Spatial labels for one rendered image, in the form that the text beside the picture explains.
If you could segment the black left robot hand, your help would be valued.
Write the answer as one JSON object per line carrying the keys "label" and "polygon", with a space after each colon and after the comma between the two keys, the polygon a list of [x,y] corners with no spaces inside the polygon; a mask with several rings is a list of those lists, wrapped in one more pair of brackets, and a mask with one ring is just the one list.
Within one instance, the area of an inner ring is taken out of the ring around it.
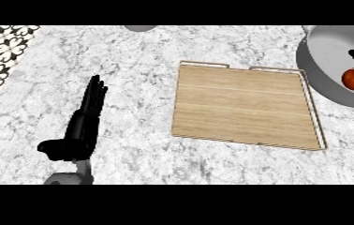
{"label": "black left robot hand", "polygon": [[51,161],[73,161],[89,158],[97,144],[100,112],[107,87],[100,76],[94,75],[88,82],[79,109],[75,110],[64,131],[57,140],[46,140],[36,146]]}

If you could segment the grey metal pot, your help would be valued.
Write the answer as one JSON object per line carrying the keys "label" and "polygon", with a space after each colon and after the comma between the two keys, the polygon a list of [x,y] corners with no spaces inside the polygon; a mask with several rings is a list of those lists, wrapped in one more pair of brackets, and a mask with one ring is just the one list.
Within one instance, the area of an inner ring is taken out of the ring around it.
{"label": "grey metal pot", "polygon": [[354,108],[354,90],[341,84],[344,71],[354,68],[347,50],[354,50],[354,25],[302,25],[303,38],[296,49],[297,68],[311,87],[337,104]]}

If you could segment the red tomato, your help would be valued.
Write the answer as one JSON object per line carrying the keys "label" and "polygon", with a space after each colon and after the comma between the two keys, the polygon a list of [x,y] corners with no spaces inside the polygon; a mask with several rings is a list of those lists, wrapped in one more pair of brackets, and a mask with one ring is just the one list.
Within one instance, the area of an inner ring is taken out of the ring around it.
{"label": "red tomato", "polygon": [[341,84],[349,90],[354,90],[354,68],[341,74]]}

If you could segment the wooden tray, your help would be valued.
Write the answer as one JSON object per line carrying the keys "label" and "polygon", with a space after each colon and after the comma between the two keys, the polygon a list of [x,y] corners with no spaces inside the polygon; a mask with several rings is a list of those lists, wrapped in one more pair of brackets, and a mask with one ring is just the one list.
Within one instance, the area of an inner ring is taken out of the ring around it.
{"label": "wooden tray", "polygon": [[182,61],[170,134],[318,151],[325,148],[305,72]]}

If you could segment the black white patterned tile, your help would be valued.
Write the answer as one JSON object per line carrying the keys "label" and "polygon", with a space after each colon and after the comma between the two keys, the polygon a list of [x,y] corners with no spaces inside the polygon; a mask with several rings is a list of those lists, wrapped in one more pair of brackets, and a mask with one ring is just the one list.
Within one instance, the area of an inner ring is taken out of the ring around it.
{"label": "black white patterned tile", "polygon": [[38,25],[0,25],[0,86],[33,40]]}

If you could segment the grey round object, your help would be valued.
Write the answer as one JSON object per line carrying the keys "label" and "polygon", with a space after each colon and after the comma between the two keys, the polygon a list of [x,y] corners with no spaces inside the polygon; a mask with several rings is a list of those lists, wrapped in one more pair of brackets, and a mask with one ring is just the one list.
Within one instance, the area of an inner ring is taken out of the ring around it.
{"label": "grey round object", "polygon": [[123,28],[131,32],[147,32],[156,27],[156,25],[125,25]]}

